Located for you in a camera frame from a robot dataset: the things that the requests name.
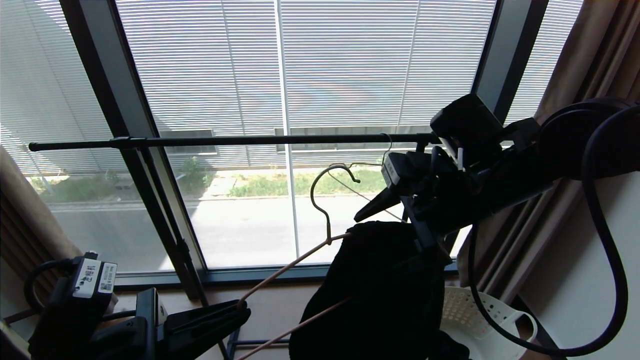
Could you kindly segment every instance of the clothes rail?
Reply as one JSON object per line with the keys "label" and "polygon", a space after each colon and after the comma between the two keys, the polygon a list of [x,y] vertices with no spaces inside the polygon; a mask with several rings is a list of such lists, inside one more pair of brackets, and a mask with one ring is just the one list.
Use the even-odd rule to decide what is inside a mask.
{"label": "clothes rail", "polygon": [[31,151],[64,149],[139,149],[146,147],[211,146],[211,145],[281,145],[295,143],[387,143],[392,141],[441,143],[433,133],[370,135],[285,135],[285,136],[216,136],[211,138],[137,138],[118,137],[104,141],[54,142],[29,144]]}

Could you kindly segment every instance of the basket handle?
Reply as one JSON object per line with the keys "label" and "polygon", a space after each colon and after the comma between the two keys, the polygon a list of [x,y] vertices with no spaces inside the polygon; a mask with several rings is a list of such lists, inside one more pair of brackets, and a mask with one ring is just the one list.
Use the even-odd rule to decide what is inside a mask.
{"label": "basket handle", "polygon": [[527,342],[530,343],[531,340],[535,339],[536,335],[538,335],[538,323],[536,322],[536,319],[534,319],[533,316],[531,316],[531,314],[526,313],[524,311],[515,310],[515,311],[513,311],[513,314],[511,314],[511,316],[509,316],[509,318],[504,320],[502,323],[516,322],[516,320],[521,318],[523,315],[529,318],[529,320],[531,321],[531,325],[533,327],[533,331],[531,333],[531,337],[529,337],[529,339],[527,339]]}

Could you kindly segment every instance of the window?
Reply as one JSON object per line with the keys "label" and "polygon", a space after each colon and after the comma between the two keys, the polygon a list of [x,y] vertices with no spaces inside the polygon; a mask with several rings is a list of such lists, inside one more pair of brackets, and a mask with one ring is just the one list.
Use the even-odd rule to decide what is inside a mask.
{"label": "window", "polygon": [[[284,135],[284,130],[279,127],[273,130],[276,136]],[[429,126],[348,126],[348,127],[292,127],[291,135],[375,135],[375,134],[417,134],[430,133]],[[392,150],[410,150],[415,148],[414,143],[395,143]],[[291,145],[292,151],[318,151],[318,150],[386,150],[388,143],[296,143]],[[276,151],[284,151],[284,145],[276,145]]]}
{"label": "window", "polygon": [[[500,2],[525,13],[534,3],[542,6],[522,3]],[[526,26],[542,22],[517,94],[506,96],[513,101],[509,121],[532,115],[579,8],[576,0],[548,3],[538,23],[525,17],[493,23],[520,26],[500,31],[522,38],[535,33]],[[121,270],[175,268],[183,284],[193,280],[180,274],[182,264],[173,266],[184,260],[175,246],[182,237],[205,281],[258,279],[265,266],[288,263],[323,240],[324,217],[308,196],[315,175],[330,163],[378,163],[387,143],[296,144],[290,153],[284,146],[250,143],[151,148],[145,159],[142,152],[109,149],[30,153],[24,145],[113,136],[208,137],[212,129],[215,136],[273,136],[284,129],[292,135],[428,132],[433,115],[483,77],[476,76],[479,67],[500,69],[487,56],[495,4],[116,0],[78,7],[62,2],[68,6],[63,13],[55,0],[10,2],[2,9],[3,146],[56,216],[75,219],[61,220],[69,236],[127,264]],[[83,36],[86,30],[78,24],[86,24],[91,36]],[[128,44],[119,47],[124,43],[109,38],[113,34]],[[88,50],[93,48],[97,58]],[[519,74],[510,76],[514,84],[520,80]],[[510,94],[503,82],[487,88]],[[348,185],[362,196],[373,197],[384,187],[379,167],[353,170],[362,183]],[[346,173],[333,175],[348,181]],[[82,208],[77,201],[50,200],[54,177],[67,176],[106,183],[107,195],[82,200]],[[344,231],[367,201],[330,177],[322,182],[319,204],[332,215],[333,230]],[[167,196],[166,204],[159,194]],[[375,219],[395,220],[401,211]],[[171,229],[170,215],[176,218]],[[112,246],[115,239],[127,241]],[[325,265],[335,251],[323,249],[306,264]],[[140,253],[151,254],[155,263],[133,255]]]}
{"label": "window", "polygon": [[[210,138],[213,130],[182,130],[182,131],[160,131],[160,136],[167,138]],[[215,155],[218,153],[216,147],[210,146],[171,146],[166,148],[167,154],[187,154]]]}

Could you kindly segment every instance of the building window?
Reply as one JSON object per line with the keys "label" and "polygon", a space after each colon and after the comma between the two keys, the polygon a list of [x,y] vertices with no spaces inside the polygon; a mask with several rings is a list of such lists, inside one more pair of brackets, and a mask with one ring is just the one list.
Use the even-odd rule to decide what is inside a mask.
{"label": "building window", "polygon": [[[276,136],[284,135],[281,127],[274,129]],[[348,127],[292,127],[291,135],[375,135],[375,134],[416,134],[430,133],[428,125],[423,126],[348,126]],[[394,143],[393,149],[412,149],[414,143]],[[319,151],[319,150],[385,150],[388,143],[295,143],[291,151]],[[276,145],[276,151],[284,151],[284,145]]]}
{"label": "building window", "polygon": [[[213,130],[179,130],[179,131],[160,131],[163,138],[211,138]],[[217,154],[218,150],[215,145],[208,146],[167,146],[167,154]]]}

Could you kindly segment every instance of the clothing rack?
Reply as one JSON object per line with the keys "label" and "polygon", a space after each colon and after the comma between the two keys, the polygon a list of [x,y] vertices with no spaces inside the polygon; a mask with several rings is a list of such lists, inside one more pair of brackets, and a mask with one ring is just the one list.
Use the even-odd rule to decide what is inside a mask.
{"label": "clothing rack", "polygon": [[[156,168],[149,147],[182,147],[182,146],[210,146],[210,145],[284,145],[299,143],[399,143],[413,142],[416,143],[415,150],[424,152],[428,144],[440,144],[441,141],[433,133],[419,134],[371,134],[371,135],[284,135],[284,136],[217,136],[210,138],[144,138],[122,136],[104,141],[83,141],[83,142],[53,142],[38,143],[31,142],[29,150],[31,151],[49,151],[49,150],[72,150],[72,149],[137,149],[147,164],[151,180],[158,189],[158,196],[166,213],[168,223],[175,234],[176,243],[183,249],[188,249],[184,238],[180,235],[180,229],[177,225],[175,216],[170,211],[169,202],[164,192],[159,173]],[[408,218],[407,208],[405,207],[402,215],[403,221]],[[187,271],[191,276],[197,276],[196,269],[189,256],[185,256]],[[202,306],[208,306],[209,301],[205,296],[202,283],[196,285],[196,292]],[[233,360],[236,355],[238,346],[253,347],[259,346],[267,342],[267,340],[238,340],[240,328],[236,329],[230,336],[227,345],[221,341],[218,343],[220,352],[224,360]],[[288,344],[288,339],[279,340],[276,344]]]}

